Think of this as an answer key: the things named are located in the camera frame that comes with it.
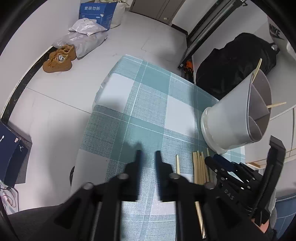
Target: cable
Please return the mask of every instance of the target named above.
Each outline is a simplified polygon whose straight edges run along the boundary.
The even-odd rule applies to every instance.
[[[15,197],[14,197],[12,191],[11,191],[12,188],[13,188],[13,189],[15,190],[15,192],[17,193],[17,202],[16,202]],[[11,195],[13,196],[13,199],[14,199],[14,201],[15,201],[15,206],[13,206],[13,200],[12,200],[12,198],[11,198],[10,196],[8,196],[8,195],[4,195],[4,196],[8,196],[8,197],[12,200],[12,204],[10,204],[10,202],[8,202],[8,203],[10,204],[11,207],[15,208],[15,207],[17,206],[17,210],[20,211],[20,206],[19,206],[19,193],[18,193],[18,190],[17,190],[15,187],[9,187],[9,186],[8,186],[8,187],[4,187],[4,188],[2,188],[2,187],[0,186],[0,189],[1,189],[1,190],[8,190],[8,191],[11,193]]]
[[[13,189],[17,193],[17,210],[20,211],[20,205],[19,205],[19,201],[18,201],[18,190],[15,187],[13,187]]]
[[[4,197],[9,197],[9,198],[11,199],[11,202],[9,201],[9,199],[7,199],[7,202],[9,203],[9,205],[10,205],[11,207],[13,207],[13,208],[16,207],[16,204],[15,204],[15,206],[13,206],[13,199],[12,199],[10,196],[8,196],[8,195],[3,195],[2,197],[3,197],[3,198],[4,198]]]
[[[14,199],[14,201],[15,201],[15,206],[14,207],[16,207],[17,206],[17,202],[16,202],[16,200],[15,200],[15,197],[13,196],[13,199]]]

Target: plaid tablecloth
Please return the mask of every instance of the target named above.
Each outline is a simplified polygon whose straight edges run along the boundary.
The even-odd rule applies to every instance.
[[[123,56],[102,83],[77,156],[71,193],[83,183],[108,181],[144,151],[138,202],[122,206],[122,240],[175,240],[174,203],[158,201],[155,151],[193,179],[192,152],[206,154],[200,117],[217,100],[187,80],[158,66]],[[224,155],[244,162],[244,148]]]

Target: tan suede shoe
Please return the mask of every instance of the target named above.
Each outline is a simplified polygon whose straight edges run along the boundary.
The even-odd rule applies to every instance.
[[[69,55],[57,53],[54,58],[45,61],[42,68],[46,73],[68,71],[72,68],[72,62]]]
[[[66,54],[66,55],[69,55],[69,59],[71,61],[73,61],[74,59],[76,59],[76,51],[75,51],[75,48],[74,46],[71,46],[71,45],[64,45],[63,47],[57,49],[56,51],[54,52],[51,52],[49,54],[49,59],[52,59],[54,58],[54,56],[57,54],[57,53],[62,53],[62,54]]]

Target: blue cardboard box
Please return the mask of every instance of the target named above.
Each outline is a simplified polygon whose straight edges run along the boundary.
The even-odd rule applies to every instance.
[[[117,2],[112,3],[82,3],[79,10],[79,19],[96,19],[96,22],[107,30],[110,29]]]
[[[22,137],[0,121],[0,180],[14,187],[28,148]]]

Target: floor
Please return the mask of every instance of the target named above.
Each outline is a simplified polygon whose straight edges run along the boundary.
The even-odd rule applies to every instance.
[[[32,141],[26,183],[17,184],[19,207],[58,205],[70,194],[75,165],[91,106],[100,84],[124,54],[181,75],[185,35],[156,20],[125,12],[122,24],[107,40],[67,72],[40,69],[22,93],[9,125]]]

